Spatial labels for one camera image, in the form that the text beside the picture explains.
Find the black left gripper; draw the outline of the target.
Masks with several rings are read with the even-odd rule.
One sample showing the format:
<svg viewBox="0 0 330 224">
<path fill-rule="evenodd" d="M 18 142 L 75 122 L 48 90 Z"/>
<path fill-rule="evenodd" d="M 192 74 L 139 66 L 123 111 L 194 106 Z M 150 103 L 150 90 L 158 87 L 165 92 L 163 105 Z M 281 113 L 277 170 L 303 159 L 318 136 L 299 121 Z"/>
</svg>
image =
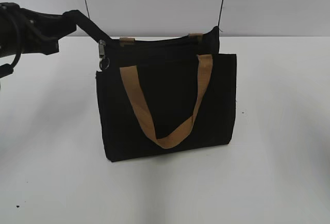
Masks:
<svg viewBox="0 0 330 224">
<path fill-rule="evenodd" d="M 18 48 L 23 54 L 58 53 L 58 40 L 42 41 L 36 36 L 65 37 L 77 30 L 64 15 L 28 12 L 28 20 L 30 29 L 15 10 L 1 7 L 1 57 L 15 55 Z"/>
</svg>

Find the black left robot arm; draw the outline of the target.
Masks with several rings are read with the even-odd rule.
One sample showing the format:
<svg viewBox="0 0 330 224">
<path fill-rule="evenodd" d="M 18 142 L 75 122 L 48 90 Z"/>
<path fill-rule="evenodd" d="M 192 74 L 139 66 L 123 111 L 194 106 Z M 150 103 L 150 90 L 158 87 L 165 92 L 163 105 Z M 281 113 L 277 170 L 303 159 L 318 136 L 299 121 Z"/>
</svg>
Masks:
<svg viewBox="0 0 330 224">
<path fill-rule="evenodd" d="M 39 13 L 16 3 L 1 3 L 1 57 L 23 54 L 51 55 L 58 41 L 76 31 L 64 15 Z"/>
</svg>

